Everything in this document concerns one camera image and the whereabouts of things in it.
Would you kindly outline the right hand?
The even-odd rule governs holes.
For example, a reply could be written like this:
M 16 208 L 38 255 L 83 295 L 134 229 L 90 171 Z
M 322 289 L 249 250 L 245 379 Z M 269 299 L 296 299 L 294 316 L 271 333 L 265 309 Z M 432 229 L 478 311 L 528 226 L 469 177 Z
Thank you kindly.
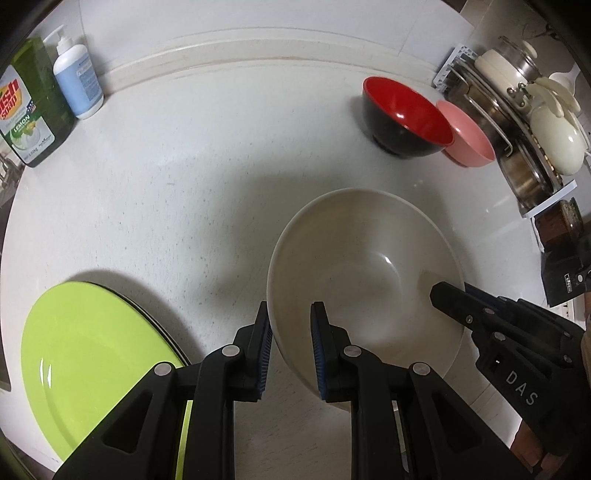
M 524 421 L 520 423 L 510 449 L 530 473 L 540 468 L 539 479 L 551 478 L 564 462 L 562 457 L 544 453 L 541 442 Z

